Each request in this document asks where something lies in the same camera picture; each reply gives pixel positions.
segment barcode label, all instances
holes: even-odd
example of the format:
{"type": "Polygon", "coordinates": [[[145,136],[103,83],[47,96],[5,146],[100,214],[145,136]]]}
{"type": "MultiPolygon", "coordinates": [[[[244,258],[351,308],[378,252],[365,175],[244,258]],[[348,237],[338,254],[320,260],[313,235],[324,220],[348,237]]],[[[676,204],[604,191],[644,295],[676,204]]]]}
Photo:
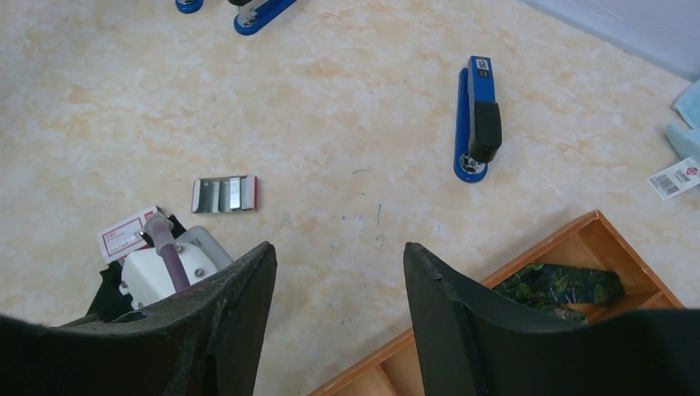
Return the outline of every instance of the barcode label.
{"type": "Polygon", "coordinates": [[[688,157],[649,177],[648,180],[659,193],[661,199],[668,200],[700,184],[698,168],[698,163],[693,158],[688,157]]]}
{"type": "Polygon", "coordinates": [[[674,181],[666,175],[660,175],[655,177],[652,183],[659,187],[661,190],[663,190],[667,196],[670,196],[671,194],[680,190],[678,186],[674,184],[674,181]]]}

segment label sticker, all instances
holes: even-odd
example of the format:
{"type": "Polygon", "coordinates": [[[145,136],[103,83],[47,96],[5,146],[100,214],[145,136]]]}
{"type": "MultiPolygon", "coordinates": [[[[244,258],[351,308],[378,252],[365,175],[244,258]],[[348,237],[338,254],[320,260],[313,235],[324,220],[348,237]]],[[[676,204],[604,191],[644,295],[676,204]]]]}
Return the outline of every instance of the label sticker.
{"type": "Polygon", "coordinates": [[[688,157],[647,180],[662,200],[668,200],[700,184],[699,169],[698,162],[692,157],[688,157]]]}
{"type": "Polygon", "coordinates": [[[105,244],[107,254],[113,256],[141,241],[139,231],[141,231],[143,227],[144,225],[141,223],[141,219],[133,219],[129,223],[123,224],[103,234],[102,242],[105,244]]]}
{"type": "Polygon", "coordinates": [[[489,61],[484,58],[476,58],[476,68],[489,71],[489,61]]]}
{"type": "Polygon", "coordinates": [[[140,232],[146,224],[146,220],[157,211],[156,206],[150,206],[97,233],[100,253],[106,264],[119,260],[134,250],[148,246],[146,241],[141,238],[140,232]]]}

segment light blue paper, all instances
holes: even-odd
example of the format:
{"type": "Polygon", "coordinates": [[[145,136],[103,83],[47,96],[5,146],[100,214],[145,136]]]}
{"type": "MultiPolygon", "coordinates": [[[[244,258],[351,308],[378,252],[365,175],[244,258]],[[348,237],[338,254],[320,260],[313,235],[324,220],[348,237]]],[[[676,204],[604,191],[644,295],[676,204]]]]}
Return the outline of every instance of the light blue paper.
{"type": "Polygon", "coordinates": [[[675,122],[666,126],[666,138],[674,146],[681,159],[693,157],[700,163],[700,129],[685,130],[675,122]]]}
{"type": "Polygon", "coordinates": [[[700,80],[683,92],[674,103],[674,110],[683,117],[683,120],[691,128],[700,128],[700,80]]]}

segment wooden drawer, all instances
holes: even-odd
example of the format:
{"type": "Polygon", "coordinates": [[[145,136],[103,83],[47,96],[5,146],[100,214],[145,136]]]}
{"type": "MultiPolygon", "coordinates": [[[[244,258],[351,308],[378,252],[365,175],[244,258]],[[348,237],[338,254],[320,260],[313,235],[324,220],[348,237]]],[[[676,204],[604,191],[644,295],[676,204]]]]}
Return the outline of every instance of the wooden drawer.
{"type": "MultiPolygon", "coordinates": [[[[682,308],[680,301],[598,210],[568,223],[481,283],[493,288],[527,264],[546,262],[615,271],[626,295],[609,307],[577,304],[590,323],[631,309],[682,308]]],[[[330,380],[311,395],[423,395],[413,329],[330,380]]]]}

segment blue stapler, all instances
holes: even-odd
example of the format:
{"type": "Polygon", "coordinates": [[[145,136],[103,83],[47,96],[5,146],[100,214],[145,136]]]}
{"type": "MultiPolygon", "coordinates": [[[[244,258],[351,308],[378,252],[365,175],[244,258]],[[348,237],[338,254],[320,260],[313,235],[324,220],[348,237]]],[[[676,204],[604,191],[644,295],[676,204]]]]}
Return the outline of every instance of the blue stapler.
{"type": "Polygon", "coordinates": [[[501,116],[491,59],[472,56],[459,78],[454,163],[457,177],[467,183],[480,182],[501,140],[501,116]]]}
{"type": "MultiPolygon", "coordinates": [[[[280,15],[296,0],[229,0],[239,8],[239,14],[234,18],[234,28],[241,35],[258,33],[276,16],[280,15]]],[[[175,0],[180,12],[192,14],[199,11],[204,0],[175,0]]]]}

